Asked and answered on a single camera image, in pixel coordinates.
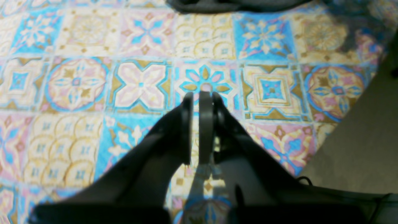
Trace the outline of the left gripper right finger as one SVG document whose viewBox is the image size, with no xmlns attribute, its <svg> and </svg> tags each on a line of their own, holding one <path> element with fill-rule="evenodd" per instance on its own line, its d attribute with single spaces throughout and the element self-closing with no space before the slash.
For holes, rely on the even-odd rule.
<svg viewBox="0 0 398 224">
<path fill-rule="evenodd" d="M 293 177 L 230 114 L 218 93 L 199 94 L 199 164 L 213 162 L 233 207 L 227 224 L 396 224 L 397 194 L 313 186 Z"/>
</svg>

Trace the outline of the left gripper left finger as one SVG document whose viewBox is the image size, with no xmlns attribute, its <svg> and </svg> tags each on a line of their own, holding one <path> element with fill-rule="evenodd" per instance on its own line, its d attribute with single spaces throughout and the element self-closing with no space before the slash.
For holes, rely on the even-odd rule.
<svg viewBox="0 0 398 224">
<path fill-rule="evenodd" d="M 193 93 L 164 115 L 141 143 L 95 183 L 53 204 L 40 204 L 31 224 L 170 224 L 164 208 L 172 176 L 190 164 Z"/>
</svg>

